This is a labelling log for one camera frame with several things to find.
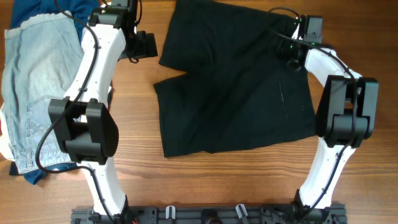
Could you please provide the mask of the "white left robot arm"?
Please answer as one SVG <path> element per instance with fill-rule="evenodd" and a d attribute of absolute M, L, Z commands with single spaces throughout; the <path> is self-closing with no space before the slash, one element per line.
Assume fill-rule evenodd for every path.
<path fill-rule="evenodd" d="M 114 165 L 119 130 L 108 109 L 114 69 L 126 58 L 137 63 L 157 56 L 152 33 L 136 29 L 142 8 L 137 1 L 113 1 L 93 10 L 81 40 L 83 59 L 61 100 L 48 113 L 60 150 L 87 179 L 93 208 L 75 210 L 72 223 L 135 223 Z"/>

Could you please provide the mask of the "black shorts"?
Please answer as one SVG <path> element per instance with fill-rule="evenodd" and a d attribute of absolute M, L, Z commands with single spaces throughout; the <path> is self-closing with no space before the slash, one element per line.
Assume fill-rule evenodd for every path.
<path fill-rule="evenodd" d="M 297 21 L 216 1 L 178 0 L 154 85 L 165 157 L 297 141 L 315 134 L 307 71 L 289 68 Z"/>

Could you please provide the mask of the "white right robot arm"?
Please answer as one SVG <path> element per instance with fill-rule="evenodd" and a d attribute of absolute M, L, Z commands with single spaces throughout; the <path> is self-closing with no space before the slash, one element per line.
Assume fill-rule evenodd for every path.
<path fill-rule="evenodd" d="M 323 87 L 315 115 L 318 148 L 310 171 L 292 203 L 292 215 L 304 220 L 326 213 L 348 159 L 374 130 L 379 83 L 364 78 L 340 60 L 332 49 L 290 38 L 291 49 Z"/>

